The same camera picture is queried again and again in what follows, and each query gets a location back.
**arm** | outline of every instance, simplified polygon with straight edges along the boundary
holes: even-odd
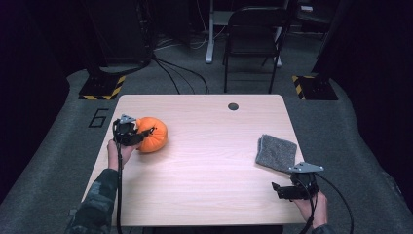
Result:
[[[134,146],[121,146],[123,165],[125,165]],[[118,189],[118,151],[113,140],[109,140],[108,168],[103,170],[92,184],[79,210],[66,228],[66,234],[109,233],[112,213]]]
[[[316,196],[312,198],[314,204],[317,200],[317,206],[314,211],[313,220],[313,234],[334,234],[334,230],[327,224],[327,198],[319,191]],[[301,212],[301,215],[307,221],[311,215],[311,205],[308,200],[292,200]]]

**black cable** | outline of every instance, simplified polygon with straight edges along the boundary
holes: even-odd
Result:
[[[178,76],[180,76],[180,77],[186,82],[186,84],[189,86],[189,88],[191,88],[192,94],[195,94],[194,87],[191,86],[191,84],[188,82],[188,80],[185,79],[185,77],[183,77],[181,73],[179,73],[177,70],[173,69],[172,67],[170,67],[169,65],[167,65],[166,63],[164,63],[164,62],[162,62],[162,61],[160,61],[160,63],[163,63],[164,66],[166,66],[167,68],[169,68],[170,70],[172,70],[172,71],[174,71],[176,74],[178,74]]]
[[[311,215],[310,215],[309,219],[307,219],[306,225],[304,226],[304,228],[303,228],[303,229],[301,230],[301,232],[300,232],[300,234],[305,234],[305,233],[310,229],[310,227],[313,225],[314,212],[315,212],[315,210],[316,210],[316,205],[317,205],[318,197],[316,197],[316,204],[314,205],[313,197],[311,196],[310,191],[307,189],[307,187],[305,186],[305,184],[304,184],[300,179],[298,179],[298,178],[296,178],[296,180],[297,180],[297,181],[301,184],[301,186],[303,186],[304,189],[306,190],[307,195],[309,196],[310,205],[311,205]]]
[[[353,234],[353,231],[355,229],[355,221],[353,219],[353,213],[352,210],[350,209],[349,204],[347,203],[346,199],[344,198],[343,194],[341,194],[341,192],[338,190],[338,188],[336,186],[334,186],[334,184],[330,181],[328,181],[328,179],[326,179],[325,177],[321,176],[318,173],[315,173],[318,177],[322,178],[325,182],[327,182],[332,188],[334,188],[334,190],[336,190],[336,192],[338,193],[338,195],[340,195],[341,199],[343,200],[344,204],[346,205],[347,210],[349,211],[349,216],[350,216],[350,233]]]
[[[206,81],[206,79],[205,79],[201,74],[199,74],[199,73],[197,73],[197,72],[195,72],[195,71],[193,71],[193,70],[187,69],[187,68],[185,68],[185,67],[182,67],[182,66],[179,66],[179,65],[170,63],[170,62],[165,61],[165,60],[163,60],[163,59],[161,59],[161,58],[157,58],[155,55],[153,56],[153,60],[155,60],[155,61],[161,61],[161,62],[166,63],[166,64],[168,64],[168,65],[175,66],[175,67],[178,67],[178,68],[180,68],[180,69],[182,69],[182,70],[186,70],[186,71],[188,71],[188,72],[191,72],[192,74],[195,74],[196,76],[200,77],[201,80],[204,82],[204,85],[205,85],[205,87],[206,87],[206,92],[205,92],[205,94],[208,94],[208,93],[209,93],[209,87],[208,87],[208,85],[207,85],[207,81]]]
[[[121,151],[121,142],[118,142],[116,135],[116,129],[119,129],[119,121],[115,121],[112,126],[113,138],[116,144],[116,149],[118,151],[118,208],[116,210],[116,228],[118,233],[122,234],[122,225],[121,225],[121,210],[122,210],[122,151]]]
[[[154,59],[154,61],[168,74],[170,80],[172,81],[173,85],[175,86],[176,91],[177,91],[178,94],[180,95],[179,89],[178,89],[178,87],[176,86],[176,83],[175,83],[175,81],[173,80],[173,78],[172,78],[172,76],[170,75],[170,73],[161,65],[161,63],[160,63],[157,59]]]

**wooden table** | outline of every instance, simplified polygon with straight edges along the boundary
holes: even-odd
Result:
[[[232,102],[238,110],[228,108]],[[298,145],[281,96],[129,95],[120,97],[112,122],[122,114],[159,118],[169,130],[164,148],[134,151],[125,165],[122,225],[304,222],[296,206],[279,199],[271,185],[289,186],[289,176],[255,163],[263,134]],[[107,167],[106,145],[112,137],[110,126],[86,191]],[[295,162],[301,161],[298,146]]]

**yellow and black hazard tape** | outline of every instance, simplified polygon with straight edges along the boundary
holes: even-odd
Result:
[[[111,95],[107,96],[95,96],[95,95],[79,95],[79,99],[89,99],[89,100],[98,100],[98,99],[115,99],[116,96],[119,94],[121,91],[122,85],[124,84],[126,76],[122,76],[119,78],[118,82],[116,83],[116,87],[113,90]]]
[[[295,91],[300,99],[306,99],[303,92],[303,87],[300,84],[300,78],[313,79],[314,76],[292,76],[292,81],[294,82]]]

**chair leg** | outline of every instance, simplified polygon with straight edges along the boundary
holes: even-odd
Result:
[[[273,91],[274,79],[276,78],[276,70],[277,70],[277,63],[279,62],[280,55],[276,56],[276,60],[274,61],[274,68],[273,68],[273,75],[271,77],[270,89],[268,89],[268,94]]]
[[[224,61],[225,61],[224,93],[227,93],[227,83],[228,83],[228,55],[224,56]]]

